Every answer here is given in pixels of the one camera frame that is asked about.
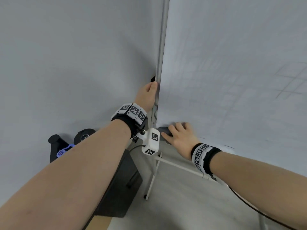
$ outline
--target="hand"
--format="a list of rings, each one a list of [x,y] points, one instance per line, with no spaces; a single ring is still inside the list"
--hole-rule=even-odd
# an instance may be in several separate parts
[[[181,123],[176,123],[175,126],[169,126],[169,131],[173,134],[173,137],[162,132],[163,138],[171,143],[181,156],[191,161],[191,151],[196,144],[200,143],[194,135],[192,126],[185,123],[185,127],[183,127]]]
[[[134,102],[148,113],[154,106],[157,88],[158,83],[156,81],[143,86],[138,91]]]

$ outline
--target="gray wall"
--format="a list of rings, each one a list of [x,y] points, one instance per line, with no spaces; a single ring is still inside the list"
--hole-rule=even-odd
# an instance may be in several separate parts
[[[162,2],[0,0],[0,205],[150,80]]]

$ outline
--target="black cable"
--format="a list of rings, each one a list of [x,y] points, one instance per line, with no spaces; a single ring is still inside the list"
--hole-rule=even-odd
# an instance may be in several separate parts
[[[135,146],[133,149],[131,149],[131,150],[129,151],[129,153],[131,153],[132,150],[134,150],[135,148],[138,148],[138,147],[145,147],[145,145],[138,145],[138,146]]]
[[[286,225],[286,224],[283,224],[282,222],[279,222],[278,220],[275,220],[275,219],[273,219],[273,218],[271,218],[271,217],[269,217],[269,216],[267,216],[266,214],[263,214],[261,211],[259,211],[259,210],[257,210],[256,208],[254,208],[254,207],[252,207],[251,205],[249,205],[246,201],[244,201],[230,186],[228,186],[230,189],[231,189],[231,191],[242,201],[242,202],[244,202],[246,205],[248,205],[251,209],[253,209],[254,211],[256,211],[256,212],[258,212],[260,215],[263,215],[264,217],[267,217],[269,220],[272,220],[272,221],[274,221],[274,222],[276,222],[276,223],[278,223],[278,224],[280,224],[280,225],[282,225],[282,226],[284,226],[284,227],[286,227],[286,228],[289,228],[290,230],[296,230],[295,228],[292,228],[292,227],[290,227],[290,226],[288,226],[288,225]]]

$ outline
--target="whiteboard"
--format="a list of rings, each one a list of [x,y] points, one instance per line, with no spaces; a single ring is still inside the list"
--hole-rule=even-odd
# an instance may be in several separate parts
[[[307,176],[307,0],[170,0],[157,127]]]

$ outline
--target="forearm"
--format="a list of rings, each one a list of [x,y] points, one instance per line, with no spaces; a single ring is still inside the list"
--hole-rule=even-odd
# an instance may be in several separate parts
[[[0,229],[81,229],[101,200],[131,131],[112,121],[49,164],[0,209]]]
[[[307,229],[306,177],[225,152],[213,157],[210,170],[264,213]]]

